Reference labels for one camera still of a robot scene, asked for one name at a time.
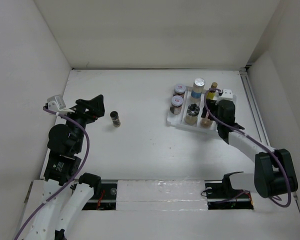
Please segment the yellow label bottle cork cap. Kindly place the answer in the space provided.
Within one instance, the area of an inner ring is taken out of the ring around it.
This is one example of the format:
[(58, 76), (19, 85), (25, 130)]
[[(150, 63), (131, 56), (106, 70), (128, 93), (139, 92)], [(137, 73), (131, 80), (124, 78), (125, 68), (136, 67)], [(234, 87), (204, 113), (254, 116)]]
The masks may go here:
[[(210, 89), (216, 89), (218, 87), (218, 83), (217, 82), (213, 82), (210, 86)], [(207, 94), (207, 99), (209, 100), (213, 100), (214, 97), (215, 97), (215, 94), (216, 94), (216, 91), (213, 90), (213, 91), (210, 91), (208, 94)]]

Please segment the pink lid spice jar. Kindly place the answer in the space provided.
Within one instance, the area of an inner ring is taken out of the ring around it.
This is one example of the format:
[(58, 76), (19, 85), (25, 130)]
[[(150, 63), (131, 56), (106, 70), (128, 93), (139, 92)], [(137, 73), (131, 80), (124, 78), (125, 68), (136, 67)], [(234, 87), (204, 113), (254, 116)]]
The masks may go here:
[(209, 119), (209, 113), (201, 115), (200, 126), (203, 128), (209, 128), (213, 121)]

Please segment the blue label silver lid jar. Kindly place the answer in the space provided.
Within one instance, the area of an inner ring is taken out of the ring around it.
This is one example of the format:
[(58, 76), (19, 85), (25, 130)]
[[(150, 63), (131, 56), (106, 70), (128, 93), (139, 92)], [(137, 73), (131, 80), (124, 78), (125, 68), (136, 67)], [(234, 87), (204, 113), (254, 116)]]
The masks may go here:
[(194, 100), (200, 100), (201, 96), (202, 96), (202, 92), (203, 89), (205, 87), (206, 81), (203, 78), (196, 78), (193, 81), (193, 86), (192, 86), (192, 90), (191, 90), (191, 94), (190, 96), (194, 99)]

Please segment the black lid white powder jar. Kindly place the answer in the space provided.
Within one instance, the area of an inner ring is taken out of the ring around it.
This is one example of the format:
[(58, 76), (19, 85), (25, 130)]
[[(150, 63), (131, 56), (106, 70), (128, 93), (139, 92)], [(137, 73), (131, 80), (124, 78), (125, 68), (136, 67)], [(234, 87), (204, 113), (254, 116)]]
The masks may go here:
[(200, 107), (196, 103), (192, 103), (187, 107), (184, 121), (188, 125), (194, 125), (198, 120)]

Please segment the white lid brown sauce jar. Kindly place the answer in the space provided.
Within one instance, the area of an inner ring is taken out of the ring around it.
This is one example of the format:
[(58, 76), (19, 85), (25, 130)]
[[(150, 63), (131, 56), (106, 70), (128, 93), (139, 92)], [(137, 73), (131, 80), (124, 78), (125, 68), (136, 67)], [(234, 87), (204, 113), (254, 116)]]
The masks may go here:
[(173, 96), (180, 96), (181, 98), (184, 98), (186, 90), (187, 90), (187, 88), (185, 85), (176, 84), (174, 86)]

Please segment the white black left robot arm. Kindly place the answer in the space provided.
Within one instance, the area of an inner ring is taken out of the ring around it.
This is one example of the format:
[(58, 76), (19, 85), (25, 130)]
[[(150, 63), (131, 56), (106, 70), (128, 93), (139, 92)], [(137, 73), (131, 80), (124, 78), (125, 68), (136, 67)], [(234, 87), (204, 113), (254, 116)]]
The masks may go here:
[(41, 203), (21, 229), (31, 224), (25, 236), (27, 240), (65, 240), (88, 200), (97, 198), (102, 191), (101, 177), (86, 172), (78, 178), (71, 197), (67, 198), (88, 158), (90, 138), (86, 126), (105, 115), (104, 97), (100, 94), (91, 100), (78, 99), (75, 106), (68, 108), (63, 97), (55, 95), (47, 99), (43, 110), (65, 123), (49, 130)]

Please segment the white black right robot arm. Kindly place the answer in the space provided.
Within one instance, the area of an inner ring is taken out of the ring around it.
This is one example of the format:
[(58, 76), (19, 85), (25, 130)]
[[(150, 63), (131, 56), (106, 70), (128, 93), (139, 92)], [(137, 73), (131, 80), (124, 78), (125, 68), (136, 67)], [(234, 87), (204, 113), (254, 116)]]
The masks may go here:
[(286, 194), (286, 208), (292, 200), (292, 193), (298, 189), (291, 153), (284, 148), (266, 146), (244, 132), (245, 128), (236, 123), (235, 111), (235, 104), (231, 100), (204, 101), (204, 112), (216, 122), (219, 137), (254, 163), (253, 183), (256, 192), (276, 204), (279, 203), (279, 196)]

